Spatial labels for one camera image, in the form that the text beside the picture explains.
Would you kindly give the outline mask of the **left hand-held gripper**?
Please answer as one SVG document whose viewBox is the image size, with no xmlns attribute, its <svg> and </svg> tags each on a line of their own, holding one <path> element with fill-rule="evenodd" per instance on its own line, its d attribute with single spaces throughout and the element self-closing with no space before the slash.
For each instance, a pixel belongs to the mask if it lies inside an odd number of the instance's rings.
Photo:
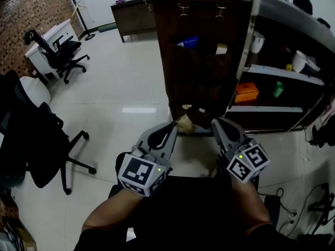
<svg viewBox="0 0 335 251">
<path fill-rule="evenodd" d="M 144 131 L 137 146 L 150 152 L 142 152 L 142 157 L 127 152 L 119 154 L 116 159 L 118 183 L 142 196 L 151 196 L 172 170 L 170 157 L 177 134 L 175 122 L 160 123 Z"/>
</svg>

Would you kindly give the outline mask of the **beige item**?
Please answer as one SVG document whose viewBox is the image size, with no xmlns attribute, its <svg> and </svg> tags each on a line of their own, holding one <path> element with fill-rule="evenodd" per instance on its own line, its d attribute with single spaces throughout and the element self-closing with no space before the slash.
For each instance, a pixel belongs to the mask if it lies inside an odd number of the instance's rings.
<svg viewBox="0 0 335 251">
<path fill-rule="evenodd" d="M 180 133 L 191 134 L 196 131 L 196 126 L 192 123 L 187 114 L 176 120 L 176 125 Z"/>
</svg>

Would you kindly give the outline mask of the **dark brown organizer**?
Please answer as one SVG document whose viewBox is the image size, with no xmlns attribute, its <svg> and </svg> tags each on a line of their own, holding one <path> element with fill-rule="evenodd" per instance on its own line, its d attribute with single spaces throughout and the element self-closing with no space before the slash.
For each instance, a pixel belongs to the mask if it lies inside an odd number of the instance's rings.
<svg viewBox="0 0 335 251">
<path fill-rule="evenodd" d="M 189 5 L 188 19 L 178 18 L 179 3 Z M 224 21 L 214 20 L 217 4 L 227 8 Z M 152 6 L 172 118 L 187 114 L 193 124 L 207 129 L 225 113 L 237 85 L 252 2 L 153 0 Z M 193 36 L 199 36 L 196 50 L 176 45 Z M 218 43 L 228 46 L 226 54 L 215 55 Z M 184 110 L 182 105 L 192 107 Z"/>
</svg>

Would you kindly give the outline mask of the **person's left forearm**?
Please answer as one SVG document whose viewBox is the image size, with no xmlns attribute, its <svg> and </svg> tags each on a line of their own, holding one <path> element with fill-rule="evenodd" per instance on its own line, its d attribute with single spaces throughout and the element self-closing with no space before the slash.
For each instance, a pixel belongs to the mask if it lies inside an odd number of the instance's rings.
<svg viewBox="0 0 335 251">
<path fill-rule="evenodd" d="M 122 189 L 102 202 L 87 217 L 82 232 L 88 229 L 110 230 L 128 220 L 144 196 L 128 189 Z"/>
</svg>

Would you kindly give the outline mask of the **orange box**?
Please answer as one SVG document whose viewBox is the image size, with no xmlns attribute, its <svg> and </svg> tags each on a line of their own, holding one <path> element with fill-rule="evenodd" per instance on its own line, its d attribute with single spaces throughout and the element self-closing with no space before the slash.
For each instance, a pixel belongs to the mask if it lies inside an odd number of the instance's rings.
<svg viewBox="0 0 335 251">
<path fill-rule="evenodd" d="M 257 99 L 259 90 L 254 82 L 239 83 L 236 88 L 235 102 L 245 102 Z"/>
</svg>

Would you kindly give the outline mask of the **green cup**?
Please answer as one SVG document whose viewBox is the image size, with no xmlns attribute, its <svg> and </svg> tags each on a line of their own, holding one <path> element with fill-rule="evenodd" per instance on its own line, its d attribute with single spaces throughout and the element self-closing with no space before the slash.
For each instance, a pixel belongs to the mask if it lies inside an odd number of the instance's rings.
<svg viewBox="0 0 335 251">
<path fill-rule="evenodd" d="M 280 81 L 278 81 L 275 85 L 275 88 L 274 88 L 274 91 L 273 91 L 273 96 L 275 98 L 278 98 L 281 93 L 284 91 L 285 87 L 284 87 L 284 84 Z"/>
</svg>

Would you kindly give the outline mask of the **black equipment on floor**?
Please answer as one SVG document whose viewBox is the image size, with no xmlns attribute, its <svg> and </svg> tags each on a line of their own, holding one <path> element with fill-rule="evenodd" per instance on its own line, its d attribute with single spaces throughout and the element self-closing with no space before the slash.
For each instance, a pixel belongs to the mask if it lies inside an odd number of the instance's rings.
<svg viewBox="0 0 335 251">
<path fill-rule="evenodd" d="M 314 125 L 311 132 L 312 142 L 319 148 L 322 148 L 325 144 L 328 144 L 329 146 L 335 146 L 335 127 L 324 125 L 318 130 Z"/>
</svg>

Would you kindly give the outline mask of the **white waste bin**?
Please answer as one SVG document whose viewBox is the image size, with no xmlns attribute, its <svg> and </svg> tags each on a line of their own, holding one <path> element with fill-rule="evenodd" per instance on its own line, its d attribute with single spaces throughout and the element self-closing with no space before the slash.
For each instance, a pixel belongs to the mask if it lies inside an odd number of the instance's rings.
<svg viewBox="0 0 335 251">
<path fill-rule="evenodd" d="M 250 52 L 253 54 L 258 54 L 263 47 L 264 41 L 265 36 L 257 31 L 254 31 L 250 44 Z"/>
</svg>

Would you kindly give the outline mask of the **white power strip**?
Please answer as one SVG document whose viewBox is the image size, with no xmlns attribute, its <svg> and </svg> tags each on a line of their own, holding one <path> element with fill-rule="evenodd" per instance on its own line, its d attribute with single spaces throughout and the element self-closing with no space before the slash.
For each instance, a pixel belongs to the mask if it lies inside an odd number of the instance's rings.
<svg viewBox="0 0 335 251">
<path fill-rule="evenodd" d="M 295 219 L 297 217 L 297 212 L 286 212 L 288 218 L 289 218 L 289 221 L 288 221 L 288 224 L 287 224 L 287 229 L 290 230 L 293 226 L 293 224 L 295 223 Z"/>
</svg>

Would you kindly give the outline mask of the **black coat rack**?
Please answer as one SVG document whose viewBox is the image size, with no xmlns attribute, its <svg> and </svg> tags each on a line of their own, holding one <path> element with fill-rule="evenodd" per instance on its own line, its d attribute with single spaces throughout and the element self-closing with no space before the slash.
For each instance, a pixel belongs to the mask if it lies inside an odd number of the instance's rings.
<svg viewBox="0 0 335 251">
<path fill-rule="evenodd" d="M 89 40 L 93 39 L 95 37 L 95 35 L 92 34 L 88 30 L 88 28 L 86 26 L 86 23 L 85 23 L 85 21 L 84 21 L 84 19 L 82 17 L 82 14 L 81 14 L 81 10 L 85 9 L 86 7 L 85 6 L 81 6 L 79 4 L 79 2 L 77 2 L 76 0 L 71 0 L 71 1 L 72 1 L 72 6 L 74 8 L 73 15 L 77 15 L 78 16 L 78 18 L 79 18 L 79 20 L 80 20 L 80 22 L 81 22 L 81 24 L 83 26 L 83 29 L 84 29 L 83 34 L 86 36 L 85 37 L 85 41 L 89 41 Z"/>
</svg>

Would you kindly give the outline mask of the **dark wooden cabinet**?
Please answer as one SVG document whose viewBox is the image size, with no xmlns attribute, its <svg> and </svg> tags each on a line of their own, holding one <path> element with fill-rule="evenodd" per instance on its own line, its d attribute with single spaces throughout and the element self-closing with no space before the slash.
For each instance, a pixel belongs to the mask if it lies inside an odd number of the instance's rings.
<svg viewBox="0 0 335 251">
<path fill-rule="evenodd" d="M 121 37 L 155 32 L 156 25 L 151 2 L 145 0 L 127 0 L 111 5 L 111 11 Z"/>
</svg>

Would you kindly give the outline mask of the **metal hanging clip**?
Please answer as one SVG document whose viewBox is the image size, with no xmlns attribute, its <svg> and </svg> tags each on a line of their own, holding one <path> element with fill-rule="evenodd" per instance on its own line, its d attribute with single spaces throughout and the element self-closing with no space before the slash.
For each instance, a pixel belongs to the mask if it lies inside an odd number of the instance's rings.
<svg viewBox="0 0 335 251">
<path fill-rule="evenodd" d="M 220 6 L 219 4 L 217 4 L 217 13 L 214 17 L 214 20 L 216 21 L 224 21 L 224 10 L 227 9 L 225 6 Z"/>
<path fill-rule="evenodd" d="M 179 19 L 188 19 L 189 18 L 189 5 L 178 4 L 178 8 L 180 10 L 180 14 L 178 16 Z"/>
</svg>

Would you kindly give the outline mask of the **white bean bag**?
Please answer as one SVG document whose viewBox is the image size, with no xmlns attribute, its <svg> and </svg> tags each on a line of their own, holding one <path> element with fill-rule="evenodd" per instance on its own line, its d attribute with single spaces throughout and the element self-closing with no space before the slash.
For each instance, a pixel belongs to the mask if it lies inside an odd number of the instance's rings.
<svg viewBox="0 0 335 251">
<path fill-rule="evenodd" d="M 45 84 L 39 78 L 23 76 L 20 82 L 29 99 L 39 107 L 43 102 L 49 104 L 51 95 Z"/>
</svg>

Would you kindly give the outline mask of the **white desk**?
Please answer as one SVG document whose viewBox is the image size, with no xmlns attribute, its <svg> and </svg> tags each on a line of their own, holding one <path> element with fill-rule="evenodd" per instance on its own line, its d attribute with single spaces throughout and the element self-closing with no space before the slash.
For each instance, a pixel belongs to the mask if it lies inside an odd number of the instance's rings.
<svg viewBox="0 0 335 251">
<path fill-rule="evenodd" d="M 71 25 L 70 19 L 67 19 L 59 25 L 53 26 L 49 31 L 42 35 L 53 51 L 56 51 L 57 48 L 54 47 L 52 43 L 60 36 L 63 36 L 60 39 L 60 43 L 71 36 L 73 36 L 72 40 L 79 41 Z M 60 79 L 56 69 L 53 69 L 49 66 L 47 58 L 44 54 L 42 54 L 42 51 L 44 51 L 44 49 L 37 43 L 34 43 L 32 47 L 26 52 L 25 57 L 27 57 L 32 62 L 36 71 L 38 71 L 46 80 L 47 74 L 49 73 L 52 73 L 56 79 Z"/>
</svg>

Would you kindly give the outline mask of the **brown cardboard box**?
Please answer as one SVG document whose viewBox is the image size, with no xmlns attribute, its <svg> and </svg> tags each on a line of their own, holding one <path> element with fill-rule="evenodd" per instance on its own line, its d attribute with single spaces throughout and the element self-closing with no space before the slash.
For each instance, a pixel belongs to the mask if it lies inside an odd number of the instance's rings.
<svg viewBox="0 0 335 251">
<path fill-rule="evenodd" d="M 0 251 L 38 251 L 32 235 L 19 219 L 19 210 L 9 195 L 0 193 Z"/>
</svg>

